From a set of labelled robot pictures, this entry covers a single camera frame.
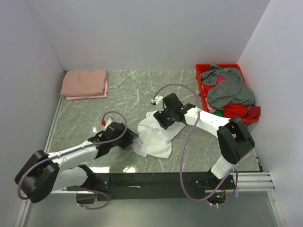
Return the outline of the white t shirt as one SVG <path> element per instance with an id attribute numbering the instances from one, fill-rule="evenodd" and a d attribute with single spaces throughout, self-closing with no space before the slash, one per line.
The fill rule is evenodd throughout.
<path id="1" fill-rule="evenodd" d="M 172 152 L 172 140 L 186 126 L 175 122 L 166 130 L 154 118 L 155 112 L 147 112 L 146 118 L 138 123 L 139 137 L 133 140 L 133 151 L 142 157 L 153 156 L 168 159 Z"/>

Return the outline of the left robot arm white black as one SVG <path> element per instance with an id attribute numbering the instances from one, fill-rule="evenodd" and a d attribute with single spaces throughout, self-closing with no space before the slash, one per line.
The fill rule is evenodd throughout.
<path id="1" fill-rule="evenodd" d="M 114 147 L 128 148 L 139 136 L 123 123 L 111 122 L 85 142 L 53 154 L 36 151 L 15 177 L 18 194 L 23 199 L 38 203 L 52 191 L 80 187 L 86 191 L 105 192 L 109 177 L 100 177 L 84 164 L 110 152 Z"/>

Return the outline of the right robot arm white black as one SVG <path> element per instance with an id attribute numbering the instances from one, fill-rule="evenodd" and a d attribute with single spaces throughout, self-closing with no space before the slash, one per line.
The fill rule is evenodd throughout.
<path id="1" fill-rule="evenodd" d="M 168 130 L 174 123 L 183 123 L 214 135 L 219 142 L 221 155 L 205 174 L 201 184 L 205 189 L 218 189 L 234 182 L 231 173 L 239 161 L 255 147 L 246 124 L 239 117 L 224 118 L 213 115 L 194 104 L 183 104 L 175 93 L 156 96 L 151 104 L 157 107 L 154 118 L 160 127 Z"/>

